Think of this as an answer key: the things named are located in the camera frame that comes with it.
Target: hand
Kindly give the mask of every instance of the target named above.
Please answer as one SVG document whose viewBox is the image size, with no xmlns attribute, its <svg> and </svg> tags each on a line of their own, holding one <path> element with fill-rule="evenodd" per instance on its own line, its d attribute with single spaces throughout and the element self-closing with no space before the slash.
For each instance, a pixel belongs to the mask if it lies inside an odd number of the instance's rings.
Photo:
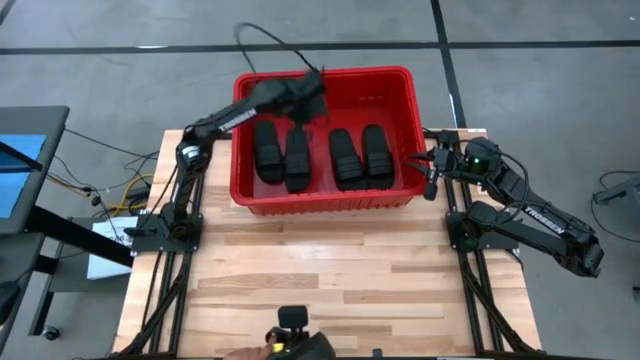
<svg viewBox="0 0 640 360">
<path fill-rule="evenodd" d="M 223 360 L 267 360 L 271 355 L 271 349 L 276 342 L 276 337 L 272 336 L 269 343 L 263 347 L 238 349 L 228 353 Z"/>
</svg>

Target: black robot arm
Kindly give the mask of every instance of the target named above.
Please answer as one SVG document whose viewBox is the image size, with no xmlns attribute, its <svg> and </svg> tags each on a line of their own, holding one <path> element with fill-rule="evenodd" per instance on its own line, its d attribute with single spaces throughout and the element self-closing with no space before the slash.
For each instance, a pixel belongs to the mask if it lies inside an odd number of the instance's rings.
<svg viewBox="0 0 640 360">
<path fill-rule="evenodd" d="M 604 253 L 595 231 L 535 194 L 526 179 L 503 160 L 505 154 L 498 145 L 485 138 L 474 138 L 462 153 L 456 146 L 456 142 L 459 144 L 456 132 L 442 131 L 439 140 L 439 145 L 426 156 L 433 161 L 431 177 L 442 175 L 482 186 L 492 199 L 522 209 L 551 232 L 545 233 L 514 221 L 510 214 L 477 201 L 461 219 L 470 239 L 477 240 L 485 233 L 495 232 L 553 256 L 576 275 L 598 276 Z"/>
<path fill-rule="evenodd" d="M 322 74 L 312 70 L 298 79 L 272 79 L 257 82 L 245 99 L 200 119 L 185 128 L 176 147 L 176 178 L 169 201 L 162 206 L 153 228 L 131 230 L 132 236 L 162 237 L 175 242 L 189 242 L 199 232 L 198 219 L 189 213 L 189 199 L 196 180 L 209 166 L 213 143 L 223 133 L 260 114 L 283 115 L 297 124 L 305 124 L 326 111 L 322 94 Z"/>
</svg>

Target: red crate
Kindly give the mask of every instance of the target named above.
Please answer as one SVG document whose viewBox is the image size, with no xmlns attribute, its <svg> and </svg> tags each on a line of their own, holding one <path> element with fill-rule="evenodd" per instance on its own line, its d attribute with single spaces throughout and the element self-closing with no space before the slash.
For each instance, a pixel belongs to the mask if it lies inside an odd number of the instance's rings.
<svg viewBox="0 0 640 360">
<path fill-rule="evenodd" d="M 263 80 L 301 77 L 302 74 L 274 72 L 257 76 Z M 231 197 L 256 215 L 398 207 L 423 192 L 424 175 L 405 162 L 409 154 L 425 151 L 409 71 L 400 66 L 326 70 L 323 78 L 327 89 L 328 116 L 319 116 L 305 126 L 310 133 L 313 177 L 305 193 L 289 194 L 284 183 L 270 185 L 260 180 L 253 164 L 255 121 L 233 129 Z M 236 80 L 234 100 L 247 95 L 253 79 L 253 74 L 245 74 Z M 284 154 L 286 134 L 293 127 L 292 122 L 285 117 L 262 115 L 262 118 L 273 120 Z M 395 183 L 388 190 L 340 191 L 333 177 L 329 132 L 336 128 L 349 131 L 362 159 L 362 131 L 369 124 L 378 124 L 385 130 L 393 153 Z"/>
</svg>

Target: wooden tabletop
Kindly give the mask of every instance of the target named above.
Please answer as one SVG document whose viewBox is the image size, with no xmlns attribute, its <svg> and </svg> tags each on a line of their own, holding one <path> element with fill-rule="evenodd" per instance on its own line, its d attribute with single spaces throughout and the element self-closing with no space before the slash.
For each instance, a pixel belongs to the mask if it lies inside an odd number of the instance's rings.
<svg viewBox="0 0 640 360">
<path fill-rule="evenodd" d="M 461 130 L 460 136 L 486 134 Z M 181 131 L 165 132 L 150 204 L 171 175 L 180 137 Z M 193 257 L 179 356 L 223 356 L 261 346 L 278 325 L 278 307 L 299 304 L 309 309 L 310 330 L 324 332 L 339 356 L 370 356 L 374 348 L 387 356 L 474 353 L 457 255 L 444 224 L 444 186 L 436 201 L 416 197 L 398 209 L 259 217 L 231 200 L 230 168 L 231 141 L 218 141 L 205 176 L 205 229 Z M 460 186 L 455 189 L 463 205 Z M 472 194 L 490 201 L 477 187 Z M 485 256 L 496 305 L 539 348 L 520 265 L 501 250 Z M 140 330 L 155 258 L 135 259 L 115 351 Z M 478 308 L 490 348 L 486 314 Z M 161 350 L 168 348 L 172 316 L 170 311 Z"/>
</svg>

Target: concrete floor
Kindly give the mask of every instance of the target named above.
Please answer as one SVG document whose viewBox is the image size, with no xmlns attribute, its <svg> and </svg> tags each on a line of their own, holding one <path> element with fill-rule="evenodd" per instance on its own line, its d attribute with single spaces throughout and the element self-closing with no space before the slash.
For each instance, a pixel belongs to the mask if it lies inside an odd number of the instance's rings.
<svg viewBox="0 0 640 360">
<path fill-rule="evenodd" d="M 450 41 L 640 39 L 635 0 L 441 5 Z M 0 26 L 0 48 L 231 44 L 240 21 L 297 42 L 437 40 L 429 1 L 18 0 Z M 268 41 L 249 31 L 244 38 Z M 454 124 L 438 50 L 307 55 L 329 68 L 404 65 L 413 73 L 424 125 Z M 251 56 L 259 71 L 301 68 L 285 52 Z M 467 125 L 487 128 L 503 150 L 526 164 L 537 193 L 593 223 L 589 201 L 599 190 L 599 175 L 638 168 L 640 48 L 454 50 L 452 56 Z M 165 129 L 182 128 L 228 104 L 234 80 L 246 71 L 242 57 L 232 53 L 0 56 L 0 106 L 65 104 L 70 129 L 145 153 L 158 148 Z M 126 155 L 70 134 L 57 155 L 97 187 L 130 176 L 122 170 Z M 153 168 L 148 164 L 146 172 Z M 60 164 L 53 171 L 65 175 Z M 120 191 L 107 198 L 119 199 Z M 97 211 L 50 184 L 38 202 L 63 216 Z M 640 238 L 623 206 L 596 211 L 609 228 Z M 542 344 L 557 354 L 636 359 L 640 304 L 631 289 L 640 285 L 640 245 L 603 232 L 599 237 L 606 257 L 597 280 L 577 278 L 523 249 Z M 116 331 L 124 290 L 56 295 L 47 323 L 63 336 L 48 342 L 25 336 L 43 283 L 39 275 L 32 278 L 2 359 L 102 356 Z"/>
</svg>

